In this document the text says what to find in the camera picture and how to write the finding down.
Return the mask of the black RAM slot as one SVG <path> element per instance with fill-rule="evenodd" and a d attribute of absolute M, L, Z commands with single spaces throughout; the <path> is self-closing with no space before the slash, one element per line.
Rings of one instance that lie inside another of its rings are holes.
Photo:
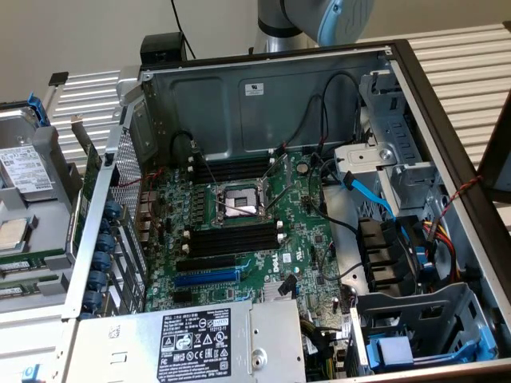
<path fill-rule="evenodd" d="M 185 244 L 181 250 L 191 258 L 210 257 L 217 255 L 230 255 L 247 253 L 254 251 L 274 250 L 279 248 L 279 243 L 276 241 L 266 241 L 260 243 L 220 243 L 217 245 L 196 245 Z"/>
<path fill-rule="evenodd" d="M 192 244 L 193 246 L 196 246 L 196 245 L 205 245 L 205 246 L 209 246 L 209 245 L 217 245 L 217 244 L 220 244 L 220 243 L 260 243 L 260 242 L 266 242 L 266 241 L 276 241 L 278 242 L 277 238 L 270 238 L 269 236 L 267 237 L 263 237 L 263 238 L 260 238 L 260 239 L 255 239 L 255 238 L 246 238 L 246 239 L 228 239 L 228 240 L 212 240 L 212 241 L 207 241 L 207 242 L 193 242 L 193 241 L 190 241 L 189 244 Z"/>
<path fill-rule="evenodd" d="M 261 161 L 220 161 L 209 162 L 208 166 L 213 172 L 265 172 L 269 168 L 268 160 Z"/>
<path fill-rule="evenodd" d="M 237 234 L 256 234 L 256 235 L 276 235 L 278 228 L 275 223 L 258 223 L 253 225 L 244 225 L 236 227 L 222 227 L 207 230 L 188 229 L 190 237 L 205 237 L 207 235 L 237 235 Z"/>
<path fill-rule="evenodd" d="M 237 235 L 207 235 L 205 237 L 190 237 L 189 239 L 193 242 L 207 242 L 212 240 L 228 240 L 228 239 L 246 239 L 246 238 L 255 238 L 260 239 L 263 237 L 269 236 L 270 238 L 276 238 L 276 235 L 256 235 L 256 234 L 237 234 Z"/>
<path fill-rule="evenodd" d="M 243 179 L 243 178 L 257 178 L 261 177 L 266 171 L 265 167 L 253 167 L 253 168 L 211 168 L 212 174 L 215 178 L 233 178 L 233 179 Z M 211 177 L 211 174 L 207 170 L 207 168 L 197 168 L 194 174 L 196 179 L 199 178 L 207 178 Z"/>
<path fill-rule="evenodd" d="M 244 166 L 244 167 L 267 167 L 270 164 L 268 157 L 249 157 L 227 160 L 208 160 L 208 165 L 213 166 Z"/>

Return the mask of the silver socket cover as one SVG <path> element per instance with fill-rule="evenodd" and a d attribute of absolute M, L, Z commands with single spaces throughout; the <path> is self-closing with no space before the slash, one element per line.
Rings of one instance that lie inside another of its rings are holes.
<path fill-rule="evenodd" d="M 269 187 L 270 182 L 269 178 L 270 175 L 273 174 L 277 168 L 283 165 L 284 171 L 285 171 L 285 187 L 283 190 L 272 200 L 269 200 Z M 263 208 L 264 212 L 267 212 L 271 207 L 273 207 L 284 195 L 284 193 L 292 186 L 291 182 L 291 165 L 290 160 L 287 153 L 284 153 L 281 157 L 279 157 L 277 160 L 275 160 L 271 167 L 263 174 L 262 177 L 258 179 L 258 188 L 259 188 L 259 199 L 261 202 L 261 207 Z"/>

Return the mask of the green Dell motherboard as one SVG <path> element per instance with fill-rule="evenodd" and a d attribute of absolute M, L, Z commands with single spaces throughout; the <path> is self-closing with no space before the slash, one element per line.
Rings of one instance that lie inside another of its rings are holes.
<path fill-rule="evenodd" d="M 148 312 L 206 306 L 217 303 L 249 301 L 263 303 L 263 285 L 284 281 L 294 274 L 298 282 L 296 298 L 299 313 L 313 320 L 338 317 L 347 313 L 355 296 L 340 278 L 335 257 L 334 224 L 327 219 L 324 192 L 329 174 L 310 165 L 310 159 L 298 152 L 288 154 L 291 165 L 292 186 L 270 208 L 271 221 L 278 228 L 279 248 L 230 254 L 236 257 L 240 271 L 238 282 L 222 282 L 198 286 L 175 287 L 174 278 L 180 275 L 200 274 L 212 270 L 176 271 L 176 262 L 197 259 L 187 256 L 181 247 L 191 241 L 188 229 L 207 230 L 204 205 L 208 203 L 211 177 L 194 177 L 204 163 L 194 160 L 186 168 L 166 168 L 152 175 L 145 191 L 159 192 L 159 211 L 149 213 L 154 227 L 145 251 L 149 259 L 149 284 L 145 301 Z M 300 173 L 299 166 L 307 164 L 309 171 Z M 283 165 L 270 175 L 269 200 L 285 187 Z M 190 290 L 193 300 L 175 303 L 172 293 Z"/>

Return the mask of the long black expansion slot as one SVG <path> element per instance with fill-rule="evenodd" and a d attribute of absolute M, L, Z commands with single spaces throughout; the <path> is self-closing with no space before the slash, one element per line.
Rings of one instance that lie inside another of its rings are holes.
<path fill-rule="evenodd" d="M 215 257 L 185 259 L 176 262 L 176 271 L 189 272 L 198 270 L 213 270 L 236 266 L 234 255 L 221 255 Z"/>

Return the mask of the black angled connector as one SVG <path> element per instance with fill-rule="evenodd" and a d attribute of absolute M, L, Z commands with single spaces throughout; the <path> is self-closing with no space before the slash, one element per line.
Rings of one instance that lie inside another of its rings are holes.
<path fill-rule="evenodd" d="M 291 295 L 292 299 L 296 298 L 296 285 L 297 285 L 297 278 L 294 274 L 289 274 L 286 279 L 282 282 L 282 284 L 278 288 L 279 295 L 281 297 L 285 297 L 288 294 Z"/>

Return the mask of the silver finned heatsink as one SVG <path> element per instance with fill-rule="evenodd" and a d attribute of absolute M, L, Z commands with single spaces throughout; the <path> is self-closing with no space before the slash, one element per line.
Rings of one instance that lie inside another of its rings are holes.
<path fill-rule="evenodd" d="M 283 285 L 283 281 L 266 282 L 263 285 L 263 300 L 265 302 L 277 302 L 283 300 L 295 299 L 292 292 L 288 292 L 286 295 L 281 295 L 279 288 Z"/>

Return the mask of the open PC case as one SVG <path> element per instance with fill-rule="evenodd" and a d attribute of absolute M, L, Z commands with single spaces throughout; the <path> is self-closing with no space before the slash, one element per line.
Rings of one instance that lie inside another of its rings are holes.
<path fill-rule="evenodd" d="M 419 143 L 438 171 L 432 200 L 399 215 L 379 194 L 342 176 L 335 149 L 363 142 L 361 77 L 390 71 L 398 78 L 415 117 Z M 246 97 L 244 86 L 264 83 L 264 95 Z M 313 320 L 299 313 L 306 383 L 511 383 L 511 238 L 486 192 L 507 188 L 505 177 L 476 172 L 410 47 L 404 41 L 291 53 L 143 65 L 121 85 L 121 119 L 104 149 L 102 165 L 78 248 L 66 301 L 69 343 L 53 373 L 66 383 L 67 369 L 84 320 L 152 313 L 145 310 L 149 259 L 138 239 L 141 193 L 152 175 L 206 160 L 274 157 L 298 152 L 330 179 L 323 194 L 334 224 L 340 278 L 355 296 L 338 317 Z M 91 261 L 105 202 L 117 201 L 111 223 L 116 246 L 102 307 L 83 309 Z M 491 361 L 348 377 L 344 369 L 351 311 L 370 294 L 358 248 L 358 221 L 393 221 L 415 269 L 416 294 L 465 283 L 475 293 L 495 338 Z"/>

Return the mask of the black plastic fan shroud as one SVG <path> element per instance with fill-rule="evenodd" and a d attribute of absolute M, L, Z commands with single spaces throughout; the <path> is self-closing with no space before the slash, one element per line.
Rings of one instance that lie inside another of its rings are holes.
<path fill-rule="evenodd" d="M 393 221 L 361 218 L 358 221 L 358 248 L 371 293 L 392 297 L 416 294 L 414 265 Z"/>

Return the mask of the green graphics card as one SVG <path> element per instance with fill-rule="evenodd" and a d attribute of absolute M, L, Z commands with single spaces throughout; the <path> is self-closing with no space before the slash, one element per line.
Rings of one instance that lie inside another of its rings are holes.
<path fill-rule="evenodd" d="M 89 212 L 93 192 L 96 186 L 98 173 L 101 169 L 102 160 L 94 147 L 93 142 L 89 138 L 85 130 L 83 118 L 74 115 L 71 118 L 71 129 L 78 143 L 86 154 L 85 173 L 83 175 L 82 187 L 77 201 L 77 210 L 75 214 L 75 228 L 73 229 L 73 249 L 77 254 L 80 246 L 81 237 L 85 229 L 85 222 Z"/>

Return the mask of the black box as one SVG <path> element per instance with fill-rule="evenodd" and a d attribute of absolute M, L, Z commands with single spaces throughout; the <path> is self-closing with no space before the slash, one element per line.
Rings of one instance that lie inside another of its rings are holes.
<path fill-rule="evenodd" d="M 187 61 L 184 34 L 171 32 L 145 36 L 140 57 L 143 65 Z"/>

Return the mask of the blue disk carrier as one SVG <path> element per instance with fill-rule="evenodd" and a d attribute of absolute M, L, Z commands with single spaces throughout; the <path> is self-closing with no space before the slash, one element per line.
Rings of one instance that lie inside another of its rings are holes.
<path fill-rule="evenodd" d="M 374 373 L 391 373 L 411 369 L 424 369 L 460 365 L 476 361 L 490 361 L 498 356 L 497 343 L 488 326 L 479 326 L 466 340 L 466 330 L 460 317 L 439 351 L 425 351 L 432 338 L 415 336 L 405 328 L 392 336 L 374 335 L 366 346 L 370 370 Z"/>

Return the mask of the grey parts rack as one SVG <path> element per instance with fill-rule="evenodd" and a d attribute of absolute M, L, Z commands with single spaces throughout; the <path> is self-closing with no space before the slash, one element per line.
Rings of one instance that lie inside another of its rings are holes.
<path fill-rule="evenodd" d="M 17 188 L 0 184 L 0 224 L 12 219 L 26 219 L 28 227 L 21 245 L 0 254 L 63 249 L 63 255 L 45 258 L 47 268 L 0 276 L 0 282 L 38 278 L 39 294 L 0 299 L 0 314 L 60 305 L 65 301 L 75 256 L 73 229 L 81 179 L 74 164 L 66 161 L 58 143 L 57 129 L 40 126 L 33 146 L 46 162 L 46 171 L 53 182 L 54 199 L 28 203 Z"/>

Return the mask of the grey disk bay cage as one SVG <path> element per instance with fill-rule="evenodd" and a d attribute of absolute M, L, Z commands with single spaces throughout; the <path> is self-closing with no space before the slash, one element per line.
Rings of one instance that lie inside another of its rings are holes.
<path fill-rule="evenodd" d="M 488 326 L 475 293 L 465 283 L 454 283 L 434 293 L 392 297 L 370 293 L 358 297 L 351 311 L 351 333 L 344 369 L 348 377 L 371 376 L 366 346 L 374 335 L 392 336 L 409 328 L 418 338 L 432 338 L 424 347 L 439 351 L 460 317 L 466 340 L 479 326 Z"/>

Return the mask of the silver CPU chip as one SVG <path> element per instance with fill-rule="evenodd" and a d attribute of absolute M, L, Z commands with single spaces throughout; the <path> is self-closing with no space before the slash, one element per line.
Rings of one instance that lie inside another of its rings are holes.
<path fill-rule="evenodd" d="M 26 236 L 26 219 L 12 219 L 0 224 L 0 251 L 11 251 L 22 244 Z"/>

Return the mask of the blue plastic bracket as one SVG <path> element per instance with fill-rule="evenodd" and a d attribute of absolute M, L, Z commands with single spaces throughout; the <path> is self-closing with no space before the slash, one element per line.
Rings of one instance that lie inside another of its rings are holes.
<path fill-rule="evenodd" d="M 50 120 L 47 116 L 45 107 L 40 98 L 36 97 L 33 92 L 27 98 L 27 104 L 34 110 L 38 122 L 41 126 L 50 126 Z"/>

